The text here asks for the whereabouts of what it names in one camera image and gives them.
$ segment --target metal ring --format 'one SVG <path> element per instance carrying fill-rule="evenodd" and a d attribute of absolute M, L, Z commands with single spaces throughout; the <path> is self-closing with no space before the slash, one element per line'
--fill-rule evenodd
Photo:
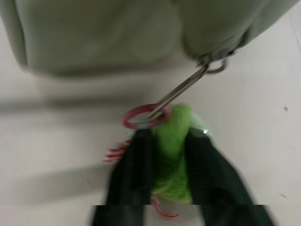
<path fill-rule="evenodd" d="M 216 73 L 222 72 L 223 70 L 225 70 L 227 68 L 227 66 L 228 66 L 227 59 L 223 59 L 222 65 L 219 68 L 213 69 L 213 70 L 207 70 L 207 73 L 208 74 L 216 74 Z"/>

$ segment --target light green fabric bag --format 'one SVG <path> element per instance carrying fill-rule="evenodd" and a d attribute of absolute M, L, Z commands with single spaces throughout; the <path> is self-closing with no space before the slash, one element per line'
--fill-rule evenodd
<path fill-rule="evenodd" d="M 297 0 L 0 0 L 19 64 L 61 73 L 144 65 L 182 43 L 199 63 L 222 59 Z"/>

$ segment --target white floor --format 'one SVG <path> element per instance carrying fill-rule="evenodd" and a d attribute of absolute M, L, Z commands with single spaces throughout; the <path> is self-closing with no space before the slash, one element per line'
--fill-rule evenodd
<path fill-rule="evenodd" d="M 177 99 L 210 125 L 257 202 L 284 226 L 301 222 L 300 44 L 298 4 L 232 57 L 226 71 Z M 33 75 L 19 69 L 0 24 L 0 224 L 88 225 L 110 170 L 102 156 L 128 134 L 122 114 L 159 100 L 195 70 L 175 56 L 86 80 Z M 200 225 L 195 210 L 179 214 L 183 225 Z"/>

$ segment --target pink ring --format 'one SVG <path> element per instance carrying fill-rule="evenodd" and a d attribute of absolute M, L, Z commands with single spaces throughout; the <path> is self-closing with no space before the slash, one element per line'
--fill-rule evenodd
<path fill-rule="evenodd" d="M 155 110 L 158 106 L 159 106 L 159 104 L 150 104 L 150 105 L 143 105 L 143 106 L 134 108 L 133 110 L 126 113 L 126 115 L 124 116 L 124 118 L 122 120 L 122 124 L 126 128 L 129 128 L 129 129 L 139 129 L 139 128 L 144 128 L 144 127 L 150 128 L 150 127 L 157 126 L 169 118 L 169 116 L 171 114 L 171 110 L 169 107 L 166 106 L 162 109 L 162 112 L 164 113 L 162 117 L 159 117 L 156 120 L 150 121 L 148 123 L 130 123 L 129 120 L 139 114 L 142 114 L 145 112 L 151 112 L 151 111 Z"/>

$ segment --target lime green fuzzy object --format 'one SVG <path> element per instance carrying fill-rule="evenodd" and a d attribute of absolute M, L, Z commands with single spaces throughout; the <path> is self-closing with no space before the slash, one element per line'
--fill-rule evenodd
<path fill-rule="evenodd" d="M 153 193 L 173 201 L 191 202 L 186 173 L 184 143 L 189 128 L 205 126 L 190 106 L 178 104 L 171 117 L 155 129 L 158 155 Z"/>

